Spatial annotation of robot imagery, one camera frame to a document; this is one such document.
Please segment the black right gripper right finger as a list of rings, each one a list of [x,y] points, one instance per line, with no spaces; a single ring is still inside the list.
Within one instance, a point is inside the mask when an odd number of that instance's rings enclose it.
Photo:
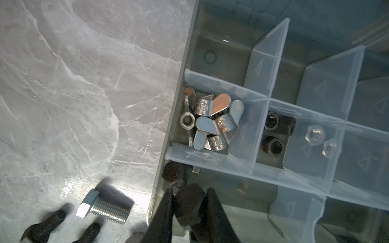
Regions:
[[[210,243],[239,243],[215,189],[207,189],[207,228]]]

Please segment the black hex nut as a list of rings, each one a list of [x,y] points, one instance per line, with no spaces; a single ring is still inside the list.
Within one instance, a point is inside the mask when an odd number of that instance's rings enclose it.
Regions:
[[[285,145],[281,139],[267,136],[263,139],[261,147],[265,153],[273,157],[278,157],[283,153]]]
[[[291,136],[294,132],[296,119],[294,117],[268,112],[264,129],[277,134]]]

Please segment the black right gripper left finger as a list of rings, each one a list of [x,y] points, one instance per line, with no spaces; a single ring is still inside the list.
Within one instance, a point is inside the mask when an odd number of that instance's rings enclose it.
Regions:
[[[173,222],[173,189],[165,191],[155,215],[144,234],[141,243],[171,243]]]

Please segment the silver hex bolt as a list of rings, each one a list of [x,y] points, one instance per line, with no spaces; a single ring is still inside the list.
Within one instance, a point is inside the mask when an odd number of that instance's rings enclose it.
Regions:
[[[108,221],[124,225],[130,216],[135,202],[121,195],[119,198],[108,199],[101,195],[97,188],[91,189],[76,210],[76,216],[86,218],[89,214],[104,218]]]

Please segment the silver hex nut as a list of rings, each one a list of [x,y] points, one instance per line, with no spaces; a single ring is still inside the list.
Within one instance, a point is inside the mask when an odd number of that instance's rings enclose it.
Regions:
[[[312,125],[308,126],[305,141],[307,141],[310,146],[319,146],[324,142],[325,137],[326,133],[324,127],[320,125]]]
[[[182,114],[179,122],[185,130],[191,131],[195,126],[196,118],[190,111],[186,111]]]
[[[337,151],[337,143],[334,138],[324,141],[322,155],[327,159],[331,159],[332,155]]]

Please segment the silver wing nut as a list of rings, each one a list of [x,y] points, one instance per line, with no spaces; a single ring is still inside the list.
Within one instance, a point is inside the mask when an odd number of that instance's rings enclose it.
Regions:
[[[227,93],[221,93],[213,100],[196,97],[191,108],[196,115],[210,117],[227,110],[231,102],[232,100]]]
[[[230,111],[215,119],[200,117],[196,120],[196,128],[212,135],[222,135],[239,128],[239,121],[243,115],[245,106],[240,100],[234,100]]]
[[[209,136],[203,131],[196,130],[193,147],[197,150],[222,151],[228,148],[228,142],[222,135]]]

